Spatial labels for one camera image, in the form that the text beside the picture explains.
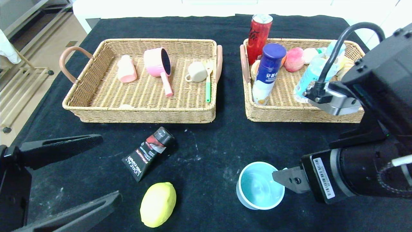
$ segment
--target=red can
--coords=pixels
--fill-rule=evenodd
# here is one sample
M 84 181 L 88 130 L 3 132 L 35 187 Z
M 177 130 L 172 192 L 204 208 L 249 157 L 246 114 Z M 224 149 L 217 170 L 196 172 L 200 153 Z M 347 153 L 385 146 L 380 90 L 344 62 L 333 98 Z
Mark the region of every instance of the red can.
M 266 44 L 267 37 L 269 36 L 272 21 L 272 16 L 268 14 L 253 15 L 247 46 L 249 65 L 252 65 L 258 56 L 262 54 L 263 46 Z

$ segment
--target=light blue bowl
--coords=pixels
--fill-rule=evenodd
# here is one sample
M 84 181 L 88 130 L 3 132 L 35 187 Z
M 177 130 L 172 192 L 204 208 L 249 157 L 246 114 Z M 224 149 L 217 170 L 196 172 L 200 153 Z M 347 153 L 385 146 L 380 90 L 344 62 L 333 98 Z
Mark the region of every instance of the light blue bowl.
M 285 186 L 273 180 L 277 169 L 265 162 L 248 164 L 240 173 L 236 193 L 240 202 L 249 209 L 268 210 L 276 207 L 285 195 Z

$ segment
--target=black tablecloth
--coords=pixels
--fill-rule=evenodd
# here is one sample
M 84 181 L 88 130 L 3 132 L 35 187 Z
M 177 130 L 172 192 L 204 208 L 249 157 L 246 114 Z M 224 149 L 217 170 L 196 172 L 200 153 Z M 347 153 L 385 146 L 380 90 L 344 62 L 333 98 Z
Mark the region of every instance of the black tablecloth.
M 334 205 L 315 202 L 310 192 L 286 190 L 268 211 L 245 208 L 237 199 L 239 172 L 265 161 L 277 168 L 298 165 L 302 155 L 328 148 L 328 142 L 352 124 L 254 123 L 246 119 L 239 45 L 251 16 L 103 19 L 81 47 L 94 52 L 108 38 L 213 39 L 223 46 L 217 116 L 209 124 L 166 124 L 178 149 L 157 159 L 140 183 L 121 158 L 153 133 L 158 124 L 82 123 L 62 108 L 71 82 L 60 73 L 14 144 L 83 134 L 101 134 L 104 143 L 68 160 L 32 171 L 29 222 L 99 198 L 115 190 L 121 206 L 93 231 L 149 231 L 140 221 L 140 202 L 154 183 L 171 182 L 176 207 L 159 231 L 410 231 L 412 210 L 404 199 L 352 197 Z M 348 26 L 340 18 L 276 16 L 272 38 L 337 39 Z M 357 42 L 366 51 L 358 36 Z M 78 76 L 87 58 L 75 53 L 67 68 Z

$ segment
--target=yellow lemon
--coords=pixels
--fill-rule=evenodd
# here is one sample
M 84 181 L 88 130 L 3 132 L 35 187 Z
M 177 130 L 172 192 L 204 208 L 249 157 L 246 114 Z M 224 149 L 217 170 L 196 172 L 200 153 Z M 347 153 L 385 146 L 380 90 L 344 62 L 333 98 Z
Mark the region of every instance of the yellow lemon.
M 140 206 L 140 217 L 148 227 L 158 227 L 170 217 L 176 204 L 176 190 L 169 182 L 157 183 L 147 190 Z

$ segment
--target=barcode label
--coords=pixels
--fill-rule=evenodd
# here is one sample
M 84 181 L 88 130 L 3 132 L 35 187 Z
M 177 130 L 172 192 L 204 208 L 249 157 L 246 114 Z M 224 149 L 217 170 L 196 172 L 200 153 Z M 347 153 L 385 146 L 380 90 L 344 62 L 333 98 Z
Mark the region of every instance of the barcode label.
M 330 199 L 335 197 L 335 192 L 333 191 L 332 186 L 330 185 L 328 174 L 326 173 L 325 166 L 321 158 L 313 159 L 315 164 L 316 171 L 318 172 L 319 179 L 321 180 L 323 190 L 325 191 L 326 198 Z

